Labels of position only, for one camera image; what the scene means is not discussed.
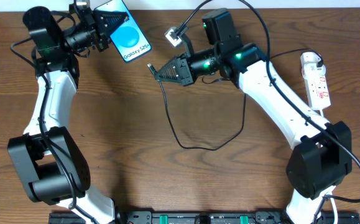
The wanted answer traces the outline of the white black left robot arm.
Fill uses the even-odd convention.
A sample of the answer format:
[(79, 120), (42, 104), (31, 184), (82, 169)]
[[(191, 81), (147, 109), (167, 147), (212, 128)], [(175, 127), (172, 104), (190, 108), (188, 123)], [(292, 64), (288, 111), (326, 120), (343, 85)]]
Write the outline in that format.
[(33, 7), (22, 18), (35, 44), (28, 63), (39, 91), (29, 124), (7, 150), (31, 201), (65, 207), (86, 223), (127, 223), (127, 217), (91, 184), (88, 163), (68, 131), (78, 59), (90, 49), (107, 49), (111, 34), (128, 20), (126, 12), (78, 2), (68, 12)]

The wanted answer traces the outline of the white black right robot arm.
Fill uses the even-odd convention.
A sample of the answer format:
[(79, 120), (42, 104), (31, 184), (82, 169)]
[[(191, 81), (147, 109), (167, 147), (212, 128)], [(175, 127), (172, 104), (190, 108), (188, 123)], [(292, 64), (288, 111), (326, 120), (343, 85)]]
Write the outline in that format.
[(331, 124), (308, 106), (279, 76), (269, 56), (256, 44), (244, 44), (225, 8), (205, 14), (203, 27), (210, 43), (196, 52), (187, 26), (171, 27), (165, 36), (173, 46), (184, 45), (152, 74), (159, 83), (192, 85), (203, 75), (220, 75), (250, 96), (277, 125), (292, 149), (286, 167), (293, 186), (285, 209), (289, 223), (318, 223), (321, 208), (352, 170), (351, 132), (343, 123)]

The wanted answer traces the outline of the white power strip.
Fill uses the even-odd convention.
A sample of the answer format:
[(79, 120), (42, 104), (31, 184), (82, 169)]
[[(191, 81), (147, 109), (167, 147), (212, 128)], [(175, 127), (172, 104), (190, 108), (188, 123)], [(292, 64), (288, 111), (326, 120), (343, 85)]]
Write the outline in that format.
[[(323, 59), (315, 52), (304, 52), (300, 56), (301, 66), (305, 63), (316, 63), (318, 67), (324, 65)], [(331, 106), (330, 94), (324, 77), (304, 79), (309, 107), (315, 111), (321, 111)]]

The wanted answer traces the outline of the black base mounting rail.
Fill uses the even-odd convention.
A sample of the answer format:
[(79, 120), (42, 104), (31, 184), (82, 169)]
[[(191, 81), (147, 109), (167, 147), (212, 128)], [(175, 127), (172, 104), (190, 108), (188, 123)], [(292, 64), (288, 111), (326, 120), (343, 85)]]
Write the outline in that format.
[[(251, 224), (269, 223), (280, 224), (290, 223), (290, 219), (284, 212), (277, 211), (257, 211), (254, 213), (152, 213), (150, 211), (127, 212), (124, 219), (111, 221), (110, 223), (128, 224)], [(322, 212), (317, 223), (334, 223), (335, 215), (333, 212)], [(50, 213), (49, 224), (59, 223), (86, 223), (74, 213)], [(338, 213), (338, 223), (340, 224), (360, 224), (358, 213), (345, 212)]]

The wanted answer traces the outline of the white charger plug adapter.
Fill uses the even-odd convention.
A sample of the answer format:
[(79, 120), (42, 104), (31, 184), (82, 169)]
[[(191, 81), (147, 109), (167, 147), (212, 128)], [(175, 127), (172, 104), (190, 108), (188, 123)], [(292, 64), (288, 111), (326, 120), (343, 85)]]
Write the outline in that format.
[(318, 67), (316, 63), (305, 63), (302, 66), (302, 76), (304, 79), (313, 77), (324, 77), (326, 75), (326, 67), (322, 65)]

